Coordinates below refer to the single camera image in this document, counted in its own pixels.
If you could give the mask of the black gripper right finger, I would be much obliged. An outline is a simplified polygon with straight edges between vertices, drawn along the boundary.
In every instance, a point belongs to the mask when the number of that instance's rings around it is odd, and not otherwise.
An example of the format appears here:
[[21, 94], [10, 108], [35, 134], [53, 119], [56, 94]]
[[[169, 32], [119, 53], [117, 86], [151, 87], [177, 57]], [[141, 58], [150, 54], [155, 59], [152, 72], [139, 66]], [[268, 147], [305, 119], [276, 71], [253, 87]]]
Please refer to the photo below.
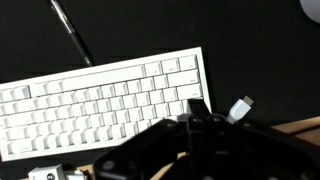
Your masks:
[[208, 117], [211, 115], [203, 99], [189, 99], [187, 101], [187, 112], [201, 117]]

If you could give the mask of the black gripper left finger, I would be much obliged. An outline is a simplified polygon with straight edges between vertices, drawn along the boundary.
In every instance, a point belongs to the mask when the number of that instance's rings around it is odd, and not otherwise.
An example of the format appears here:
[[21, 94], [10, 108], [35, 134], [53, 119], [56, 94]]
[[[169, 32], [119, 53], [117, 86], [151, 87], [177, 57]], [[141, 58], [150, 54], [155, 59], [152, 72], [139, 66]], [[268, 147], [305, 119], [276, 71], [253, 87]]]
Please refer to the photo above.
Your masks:
[[185, 124], [164, 119], [94, 161], [96, 180], [147, 180], [177, 159]]

